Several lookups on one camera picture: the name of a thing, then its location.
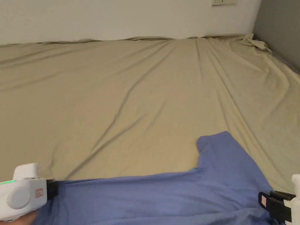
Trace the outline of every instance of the white wall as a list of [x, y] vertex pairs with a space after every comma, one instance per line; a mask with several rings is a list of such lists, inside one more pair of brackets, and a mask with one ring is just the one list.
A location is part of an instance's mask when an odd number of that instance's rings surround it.
[[1, 0], [0, 44], [252, 32], [261, 0]]

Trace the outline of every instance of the black clamp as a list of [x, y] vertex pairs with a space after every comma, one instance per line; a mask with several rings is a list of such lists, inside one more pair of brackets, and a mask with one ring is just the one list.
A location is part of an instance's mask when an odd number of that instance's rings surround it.
[[259, 205], [270, 213], [270, 217], [279, 223], [292, 222], [291, 208], [284, 205], [284, 200], [290, 201], [296, 196], [280, 191], [258, 194]]
[[46, 180], [47, 183], [47, 201], [52, 200], [58, 195], [58, 181]]

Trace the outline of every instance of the gray wall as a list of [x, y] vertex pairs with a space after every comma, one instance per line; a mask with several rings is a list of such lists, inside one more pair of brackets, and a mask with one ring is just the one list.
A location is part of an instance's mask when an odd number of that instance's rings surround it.
[[300, 69], [300, 0], [262, 0], [253, 32]]

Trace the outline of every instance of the white plastic housing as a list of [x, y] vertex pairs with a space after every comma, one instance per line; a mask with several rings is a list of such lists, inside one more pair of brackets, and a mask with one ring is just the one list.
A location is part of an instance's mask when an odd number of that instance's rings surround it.
[[37, 177], [37, 164], [18, 166], [14, 179], [0, 183], [0, 221], [11, 221], [44, 206], [47, 182]]

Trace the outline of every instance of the human hand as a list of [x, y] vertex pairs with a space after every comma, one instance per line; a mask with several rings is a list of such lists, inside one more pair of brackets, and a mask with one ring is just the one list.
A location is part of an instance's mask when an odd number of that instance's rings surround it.
[[37, 218], [37, 216], [38, 210], [35, 210], [26, 215], [21, 216], [20, 218], [12, 222], [0, 221], [0, 225], [31, 225], [33, 221]]

